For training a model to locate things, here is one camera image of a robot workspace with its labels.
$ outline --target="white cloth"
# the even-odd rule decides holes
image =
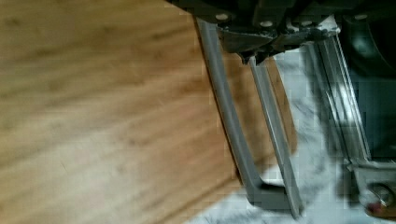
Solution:
[[[290,101],[291,114],[298,134],[297,152],[291,162],[297,185],[305,202],[300,218],[289,214],[263,211],[248,203],[244,189],[238,190],[190,220],[190,224],[377,224],[393,223],[367,216],[361,206],[351,207],[339,192],[342,183],[340,156],[328,146],[318,118],[318,101],[307,78],[304,49],[276,56],[276,63]],[[282,183],[278,167],[262,178]]]

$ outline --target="metal tube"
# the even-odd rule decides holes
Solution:
[[[276,103],[274,90],[265,67],[256,65],[254,57],[250,58],[249,63],[260,102],[262,103],[262,111],[270,131],[269,134],[273,142],[277,163],[289,198],[291,212],[294,216],[298,216],[300,213],[299,210],[302,208],[302,202],[291,166],[289,144],[282,127],[282,120]]]
[[[248,150],[248,143],[243,135],[239,119],[233,105],[233,98],[227,83],[216,25],[197,19],[202,38],[206,65],[212,81],[212,88],[219,106],[224,129],[230,142],[236,165],[247,191],[250,203],[263,209],[290,213],[290,202],[284,187],[266,184],[260,178],[254,161]],[[298,209],[293,207],[291,214],[299,216]]]

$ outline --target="wooden floor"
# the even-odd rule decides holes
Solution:
[[[3,0],[0,50],[1,224],[180,223],[240,188],[181,10]],[[251,75],[226,65],[254,157],[273,162]]]

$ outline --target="metal frame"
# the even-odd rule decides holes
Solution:
[[[262,209],[291,213],[294,217],[298,217],[303,209],[303,203],[292,170],[289,146],[282,129],[280,113],[266,69],[257,65],[254,57],[250,58],[249,63],[262,103],[263,113],[270,129],[284,187],[262,181],[248,150],[248,144],[233,104],[222,55],[219,50],[216,24],[200,19],[197,19],[197,23],[213,92],[217,99],[221,119],[237,168],[247,191],[248,201]]]
[[[328,110],[332,140],[344,152],[345,166],[354,174],[358,194],[373,183],[396,180],[396,163],[371,161],[361,123],[361,113],[350,81],[347,63],[338,37],[308,46],[308,61],[314,69],[314,81]]]

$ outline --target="metal leg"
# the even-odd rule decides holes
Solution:
[[[281,167],[285,188],[266,184],[260,178],[260,174],[256,170],[253,159],[249,153],[248,144],[242,133],[239,119],[233,105],[233,98],[227,83],[224,64],[219,50],[216,25],[207,23],[200,19],[197,19],[197,21],[213,91],[219,105],[219,112],[230,142],[236,165],[241,174],[242,182],[247,190],[247,199],[253,205],[259,206],[263,209],[291,213],[294,217],[299,216],[300,210],[302,209],[302,203],[295,185],[294,175],[291,170],[289,151],[287,144],[285,145],[281,138],[277,138],[279,134],[282,134],[284,137],[282,131],[277,128],[280,125],[280,120],[274,119],[278,117],[274,117],[273,110],[265,112],[265,114],[268,115],[267,121],[270,121],[269,123],[272,127],[271,131],[276,131],[272,136],[273,139],[276,140],[274,142],[274,145],[276,145],[276,156],[278,158],[279,166]],[[260,71],[256,70],[256,79],[261,76],[257,72]],[[261,89],[262,87],[265,87],[266,82],[259,78],[259,81],[256,80],[256,84],[258,89]],[[267,100],[274,97],[274,95],[264,96],[263,94],[266,94],[266,91],[262,91],[260,93],[261,98],[264,100],[262,100],[263,105],[265,105],[265,108],[271,107],[271,105],[267,105]]]
[[[262,111],[270,130],[269,133],[271,135],[277,163],[289,198],[291,212],[294,216],[297,216],[299,214],[299,209],[302,206],[300,192],[297,188],[296,179],[291,166],[289,145],[286,139],[286,134],[282,128],[282,121],[276,104],[274,90],[267,70],[263,66],[256,65],[256,60],[253,57],[250,58],[249,63],[256,83],[257,92],[262,103]]]

